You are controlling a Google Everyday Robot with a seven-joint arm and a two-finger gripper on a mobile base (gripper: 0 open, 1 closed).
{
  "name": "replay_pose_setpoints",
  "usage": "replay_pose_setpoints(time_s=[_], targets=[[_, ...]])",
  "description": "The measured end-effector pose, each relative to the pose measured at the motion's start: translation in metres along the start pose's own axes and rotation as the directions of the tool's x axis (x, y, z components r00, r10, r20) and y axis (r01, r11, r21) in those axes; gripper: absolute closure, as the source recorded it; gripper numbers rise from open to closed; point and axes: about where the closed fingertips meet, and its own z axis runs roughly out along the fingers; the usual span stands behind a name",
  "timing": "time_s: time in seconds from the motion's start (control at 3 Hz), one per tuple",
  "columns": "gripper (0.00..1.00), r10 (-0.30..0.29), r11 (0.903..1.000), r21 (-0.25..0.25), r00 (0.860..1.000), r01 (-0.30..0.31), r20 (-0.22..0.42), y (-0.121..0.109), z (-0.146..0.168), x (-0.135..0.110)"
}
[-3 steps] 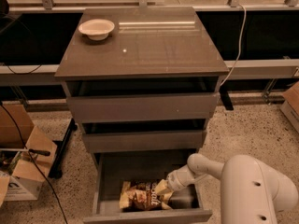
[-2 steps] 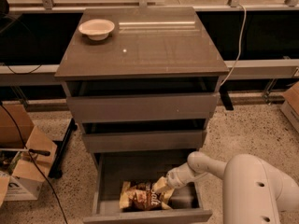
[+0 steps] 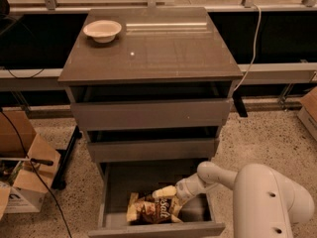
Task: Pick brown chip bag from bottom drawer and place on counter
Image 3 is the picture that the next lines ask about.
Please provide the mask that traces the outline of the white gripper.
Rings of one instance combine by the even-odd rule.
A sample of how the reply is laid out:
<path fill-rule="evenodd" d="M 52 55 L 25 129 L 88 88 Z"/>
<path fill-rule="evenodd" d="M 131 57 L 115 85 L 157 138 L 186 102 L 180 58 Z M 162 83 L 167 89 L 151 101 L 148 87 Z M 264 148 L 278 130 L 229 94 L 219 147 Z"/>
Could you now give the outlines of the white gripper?
<path fill-rule="evenodd" d="M 205 182 L 194 174 L 188 178 L 183 178 L 176 183 L 175 186 L 169 185 L 157 189 L 152 193 L 153 198 L 170 198 L 175 195 L 182 202 L 186 203 L 201 193 L 206 193 L 215 185 L 214 181 Z"/>

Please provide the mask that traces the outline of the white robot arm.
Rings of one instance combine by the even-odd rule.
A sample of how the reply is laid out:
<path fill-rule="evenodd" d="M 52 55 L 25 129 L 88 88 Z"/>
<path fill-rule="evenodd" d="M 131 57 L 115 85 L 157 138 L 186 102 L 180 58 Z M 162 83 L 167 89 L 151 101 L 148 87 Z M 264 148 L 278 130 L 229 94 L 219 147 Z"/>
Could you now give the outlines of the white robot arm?
<path fill-rule="evenodd" d="M 183 205 L 214 183 L 233 192 L 234 238 L 293 238 L 291 226 L 314 215 L 309 191 L 273 168 L 247 164 L 236 172 L 202 162 L 194 175 L 153 192 L 153 198 L 176 197 Z"/>

